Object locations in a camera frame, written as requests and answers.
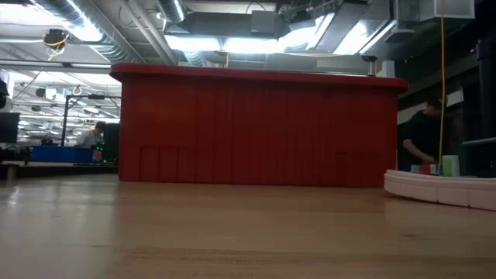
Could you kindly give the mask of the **red plastic bin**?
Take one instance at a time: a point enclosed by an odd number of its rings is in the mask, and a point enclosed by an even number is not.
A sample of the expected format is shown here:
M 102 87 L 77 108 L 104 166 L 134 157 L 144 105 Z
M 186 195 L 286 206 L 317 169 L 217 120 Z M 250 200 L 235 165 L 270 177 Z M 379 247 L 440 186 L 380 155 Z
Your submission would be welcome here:
M 379 188 L 396 166 L 399 78 L 116 64 L 119 177 Z

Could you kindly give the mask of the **blue plastic bin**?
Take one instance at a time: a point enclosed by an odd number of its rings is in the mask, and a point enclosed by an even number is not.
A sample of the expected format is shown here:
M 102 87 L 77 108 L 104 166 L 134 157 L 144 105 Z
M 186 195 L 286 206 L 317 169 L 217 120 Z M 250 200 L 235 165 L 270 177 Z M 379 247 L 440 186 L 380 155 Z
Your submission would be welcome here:
M 35 146 L 32 161 L 90 164 L 93 162 L 93 151 L 80 147 Z

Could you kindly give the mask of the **person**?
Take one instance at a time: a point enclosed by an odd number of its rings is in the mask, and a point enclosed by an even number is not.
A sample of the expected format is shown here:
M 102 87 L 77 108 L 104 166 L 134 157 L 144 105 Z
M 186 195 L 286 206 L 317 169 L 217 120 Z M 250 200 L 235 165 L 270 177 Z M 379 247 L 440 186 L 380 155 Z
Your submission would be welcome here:
M 443 102 L 430 99 L 400 129 L 398 169 L 410 171 L 412 165 L 436 164 L 439 156 Z
M 103 142 L 104 129 L 105 122 L 97 122 L 93 129 L 85 131 L 79 136 L 76 145 L 79 147 L 90 148 L 100 142 Z

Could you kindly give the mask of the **black pole stand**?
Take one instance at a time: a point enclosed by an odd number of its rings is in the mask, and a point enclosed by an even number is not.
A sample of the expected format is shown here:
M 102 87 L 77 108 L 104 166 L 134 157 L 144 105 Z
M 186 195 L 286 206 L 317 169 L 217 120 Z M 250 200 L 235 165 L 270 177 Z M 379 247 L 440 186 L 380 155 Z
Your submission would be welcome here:
M 119 105 L 115 102 L 115 99 L 121 99 L 121 96 L 113 96 L 113 95 L 98 95 L 98 94 L 89 94 L 89 95 L 75 95 L 75 94 L 70 94 L 66 95 L 65 97 L 65 104 L 64 104 L 64 114 L 63 114 L 63 129 L 61 133 L 61 140 L 60 140 L 60 146 L 65 147 L 66 143 L 66 133 L 67 133 L 67 120 L 68 120 L 68 112 L 69 110 L 75 106 L 81 99 L 87 98 L 91 100 L 106 100 L 110 99 L 116 108 L 120 108 Z

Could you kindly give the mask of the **pale green box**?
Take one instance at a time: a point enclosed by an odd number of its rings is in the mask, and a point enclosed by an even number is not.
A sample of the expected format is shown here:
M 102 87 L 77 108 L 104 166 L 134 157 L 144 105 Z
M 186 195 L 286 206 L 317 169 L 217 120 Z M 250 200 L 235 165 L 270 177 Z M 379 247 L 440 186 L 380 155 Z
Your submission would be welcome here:
M 460 176 L 460 159 L 458 155 L 443 155 L 443 175 L 447 177 Z

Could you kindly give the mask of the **black screen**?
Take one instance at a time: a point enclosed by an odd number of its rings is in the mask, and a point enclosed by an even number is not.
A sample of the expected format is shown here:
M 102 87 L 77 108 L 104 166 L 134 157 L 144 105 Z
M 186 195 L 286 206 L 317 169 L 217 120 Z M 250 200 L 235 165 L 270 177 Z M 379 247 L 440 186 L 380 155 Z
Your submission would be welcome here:
M 0 112 L 0 143 L 16 143 L 19 130 L 18 112 Z

